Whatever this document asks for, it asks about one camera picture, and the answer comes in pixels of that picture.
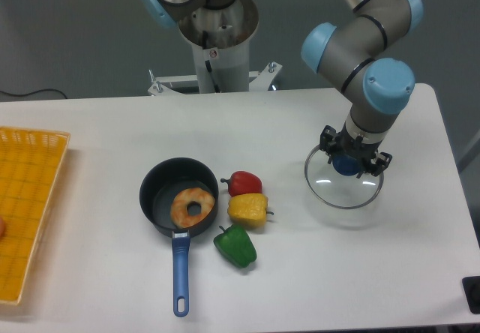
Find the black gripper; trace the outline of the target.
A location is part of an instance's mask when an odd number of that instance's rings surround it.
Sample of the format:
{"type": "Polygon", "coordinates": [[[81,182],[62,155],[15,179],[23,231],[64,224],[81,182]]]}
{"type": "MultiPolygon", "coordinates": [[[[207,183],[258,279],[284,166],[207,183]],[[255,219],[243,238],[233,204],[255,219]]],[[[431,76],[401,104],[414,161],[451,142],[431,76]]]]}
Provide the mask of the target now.
{"type": "Polygon", "coordinates": [[[377,177],[381,175],[392,162],[392,155],[378,152],[381,142],[371,143],[366,137],[351,137],[343,129],[340,133],[326,125],[319,136],[319,150],[328,156],[328,164],[341,158],[351,158],[359,162],[360,170],[356,177],[364,174],[377,177]]]}

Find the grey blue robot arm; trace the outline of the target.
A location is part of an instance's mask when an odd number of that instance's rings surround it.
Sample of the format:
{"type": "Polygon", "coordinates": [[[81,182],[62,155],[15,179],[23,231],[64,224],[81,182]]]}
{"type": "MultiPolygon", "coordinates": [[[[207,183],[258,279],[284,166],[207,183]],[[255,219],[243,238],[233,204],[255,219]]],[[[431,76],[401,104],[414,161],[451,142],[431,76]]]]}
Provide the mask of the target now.
{"type": "MultiPolygon", "coordinates": [[[[141,0],[154,21],[178,27],[190,44],[201,92],[244,92],[249,43],[259,14],[252,0],[141,0]]],[[[354,20],[325,22],[301,47],[303,62],[351,104],[341,130],[325,127],[319,150],[344,176],[380,175],[391,155],[379,150],[415,86],[410,67],[381,53],[422,20],[422,0],[346,0],[354,20]]]]}

